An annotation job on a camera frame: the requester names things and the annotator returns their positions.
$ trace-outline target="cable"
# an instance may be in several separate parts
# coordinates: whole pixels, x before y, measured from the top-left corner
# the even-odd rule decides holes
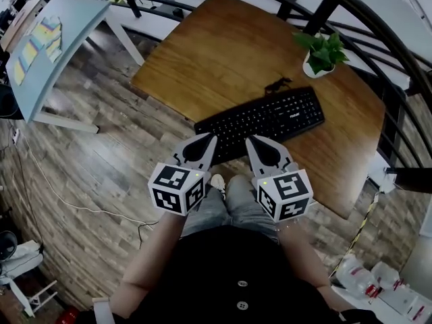
[[[373,212],[373,209],[375,208],[376,204],[378,203],[378,198],[379,198],[379,195],[380,195],[381,193],[383,193],[383,192],[381,192],[381,191],[377,191],[377,192],[373,195],[373,200],[372,200],[372,202],[370,203],[370,205],[369,205],[369,207],[368,207],[368,209],[367,209],[366,215],[364,216],[363,222],[362,222],[362,224],[360,225],[360,228],[358,229],[356,236],[352,239],[351,244],[350,244],[350,247],[348,247],[348,249],[347,249],[347,251],[345,252],[345,254],[344,254],[344,256],[342,257],[342,259],[339,261],[339,263],[338,263],[338,264],[336,265],[336,267],[333,269],[333,272],[330,274],[329,278],[333,277],[333,275],[336,273],[336,271],[338,271],[339,266],[341,265],[342,261],[344,260],[344,257],[345,257],[347,254],[350,254],[350,253],[351,253],[352,249],[354,248],[355,244],[357,243],[358,239],[360,238],[360,234],[361,234],[361,232],[362,232],[362,230],[363,230],[363,227],[366,225],[366,222],[368,221],[369,215]]]
[[[7,277],[6,275],[7,275],[8,273],[10,273],[11,271],[13,271],[13,270],[19,268],[21,265],[24,265],[24,264],[28,263],[29,261],[32,261],[33,259],[35,259],[36,257],[39,257],[40,255],[41,255],[41,253],[38,253],[36,256],[33,256],[32,258],[30,258],[28,261],[25,261],[25,262],[23,262],[23,263],[17,265],[17,266],[14,267],[13,269],[7,270],[7,271],[4,273],[4,275],[0,276],[0,279],[1,279],[1,278],[6,278],[6,277]]]
[[[19,152],[18,147],[16,145],[15,145],[15,148],[16,148],[16,153],[18,155],[18,160],[20,161],[20,169],[21,169],[22,182],[24,184],[24,191],[26,193],[28,206],[30,207],[30,211],[32,212],[33,220],[34,220],[34,222],[36,224],[36,227],[37,227],[37,230],[38,230],[38,233],[39,233],[39,236],[40,236],[40,242],[41,242],[41,245],[43,246],[43,237],[42,237],[41,229],[39,228],[38,220],[36,219],[36,215],[34,214],[32,203],[30,202],[30,198],[28,197],[28,193],[27,193],[26,178],[24,177],[24,171],[22,170],[22,162],[21,162],[20,152]]]
[[[11,146],[11,140],[9,139],[9,135],[11,134],[12,125],[9,126],[9,130],[7,131],[7,146],[0,149],[0,160],[5,158],[5,150]]]
[[[147,223],[147,222],[143,222],[143,221],[140,221],[140,220],[138,220],[138,219],[132,219],[132,218],[127,217],[127,216],[125,216],[125,215],[122,215],[122,214],[119,214],[119,213],[112,213],[112,212],[110,212],[110,211],[106,211],[106,210],[93,210],[93,209],[89,209],[88,207],[77,207],[76,205],[73,205],[73,204],[71,204],[71,203],[69,203],[69,202],[66,202],[64,199],[62,199],[62,197],[60,197],[60,195],[58,195],[58,193],[56,193],[56,191],[54,190],[53,186],[51,185],[51,183],[50,183],[49,180],[47,179],[47,177],[46,177],[44,171],[42,170],[41,166],[39,165],[38,160],[36,159],[36,157],[35,157],[34,154],[33,154],[33,150],[32,150],[32,148],[30,147],[30,144],[28,144],[27,137],[26,137],[23,133],[22,133],[22,136],[23,136],[24,140],[25,140],[26,143],[27,143],[28,150],[30,151],[30,155],[32,156],[34,162],[35,162],[36,165],[38,166],[38,168],[39,168],[40,172],[42,173],[44,179],[47,181],[47,183],[48,183],[49,187],[51,188],[51,190],[54,192],[54,194],[57,196],[57,198],[58,198],[58,199],[59,199],[63,204],[68,205],[68,206],[70,206],[70,207],[73,207],[73,208],[75,208],[75,209],[84,209],[84,210],[88,210],[88,211],[90,211],[90,212],[92,212],[92,213],[106,213],[106,214],[108,214],[108,215],[112,215],[112,216],[123,217],[124,219],[127,219],[127,220],[129,220],[129,221],[131,221],[131,222],[140,223],[140,224],[142,224],[142,225],[153,225],[153,224],[156,224],[156,223],[157,223],[157,222],[154,222],[154,223]]]
[[[140,231],[140,228],[141,227],[144,227],[144,226],[146,226],[146,225],[155,225],[155,224],[157,224],[157,223],[159,223],[159,221],[157,221],[157,222],[154,222],[154,223],[146,223],[146,224],[140,224],[139,226],[138,226],[138,236],[140,237],[140,248],[139,249],[141,249],[141,246],[142,246],[142,238],[141,238],[141,231]]]
[[[19,108],[17,108],[12,114],[9,115],[0,115],[0,119],[7,119],[11,117],[13,114],[15,114],[18,111]]]
[[[393,183],[393,185],[396,186],[397,188],[399,188],[399,189],[402,190],[402,191],[406,191],[404,188],[400,187],[400,186],[399,186],[397,183],[395,183],[395,182]]]

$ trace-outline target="black shirt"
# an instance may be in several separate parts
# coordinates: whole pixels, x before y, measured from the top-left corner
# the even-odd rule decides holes
[[[369,311],[354,312],[355,322],[365,315],[375,318]],[[258,232],[222,226],[178,242],[157,287],[127,323],[261,317],[286,323],[342,323],[316,288],[294,277],[280,246]]]

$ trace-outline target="white strap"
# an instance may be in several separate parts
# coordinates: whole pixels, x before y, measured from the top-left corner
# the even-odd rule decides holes
[[[93,298],[93,308],[97,324],[115,324],[108,298]]]

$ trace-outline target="green leaves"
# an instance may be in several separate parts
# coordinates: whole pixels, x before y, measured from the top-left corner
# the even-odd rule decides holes
[[[302,32],[295,32],[293,33],[293,36],[300,46],[307,49],[310,49],[317,40],[314,36],[303,34]]]
[[[330,60],[330,52],[328,48],[321,48],[319,51],[314,51],[310,54],[312,57],[317,57],[318,59],[323,60],[324,62],[331,63]]]
[[[299,45],[309,50],[310,57],[307,62],[315,74],[320,71],[331,71],[337,63],[348,60],[343,52],[344,44],[336,32],[331,34],[328,40],[322,34],[318,37],[302,32],[293,35]]]

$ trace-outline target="wooden table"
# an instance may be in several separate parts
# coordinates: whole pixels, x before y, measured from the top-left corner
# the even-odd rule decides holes
[[[46,4],[47,3],[43,0],[29,0],[26,2],[22,10],[19,11],[12,20],[12,23],[9,25],[9,28],[7,28],[5,34],[0,40],[1,48],[4,51],[9,53],[14,51],[24,33]]]
[[[194,122],[263,96],[281,77],[312,86],[325,123],[284,143],[314,197],[347,218],[377,150],[384,105],[347,65],[319,79],[288,23],[240,0],[206,0],[148,57],[132,83]]]

